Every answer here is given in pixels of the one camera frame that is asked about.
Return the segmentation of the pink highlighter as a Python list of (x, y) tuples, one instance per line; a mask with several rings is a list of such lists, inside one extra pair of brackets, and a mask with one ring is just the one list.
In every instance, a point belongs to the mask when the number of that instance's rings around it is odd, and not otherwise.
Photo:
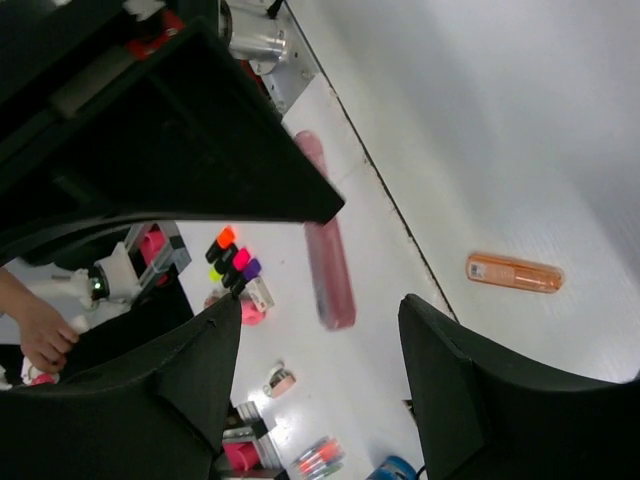
[(356, 304), (338, 219), (305, 223), (304, 231), (321, 324), (328, 331), (353, 327)]

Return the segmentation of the orange highlighter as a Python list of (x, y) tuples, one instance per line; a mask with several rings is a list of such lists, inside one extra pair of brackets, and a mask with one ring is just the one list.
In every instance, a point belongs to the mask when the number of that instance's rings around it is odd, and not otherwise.
[(474, 282), (544, 294), (556, 293), (564, 284), (558, 267), (480, 252), (468, 256), (465, 273)]

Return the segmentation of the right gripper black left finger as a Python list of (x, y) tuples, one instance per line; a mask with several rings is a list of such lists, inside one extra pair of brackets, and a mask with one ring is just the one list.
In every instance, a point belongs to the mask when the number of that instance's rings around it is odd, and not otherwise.
[(2, 392), (2, 478), (208, 478), (240, 330), (240, 302), (226, 295), (114, 360)]

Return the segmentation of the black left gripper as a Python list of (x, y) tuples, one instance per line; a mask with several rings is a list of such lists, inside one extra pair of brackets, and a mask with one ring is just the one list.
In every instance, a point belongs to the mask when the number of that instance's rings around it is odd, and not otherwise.
[(1, 5), (1, 259), (159, 220), (332, 220), (344, 201), (218, 33), (215, 1)]

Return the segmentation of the person's hand in background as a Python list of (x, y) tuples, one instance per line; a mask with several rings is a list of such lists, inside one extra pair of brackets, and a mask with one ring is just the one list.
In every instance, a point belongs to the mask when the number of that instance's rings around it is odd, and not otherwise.
[(38, 370), (59, 373), (79, 335), (49, 303), (1, 268), (1, 313), (18, 325), (21, 351)]

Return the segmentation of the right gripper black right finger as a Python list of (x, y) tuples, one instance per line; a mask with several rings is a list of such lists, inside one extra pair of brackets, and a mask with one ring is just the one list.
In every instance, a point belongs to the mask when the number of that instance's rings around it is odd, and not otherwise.
[(398, 323), (428, 478), (638, 478), (638, 380), (542, 364), (414, 294)]

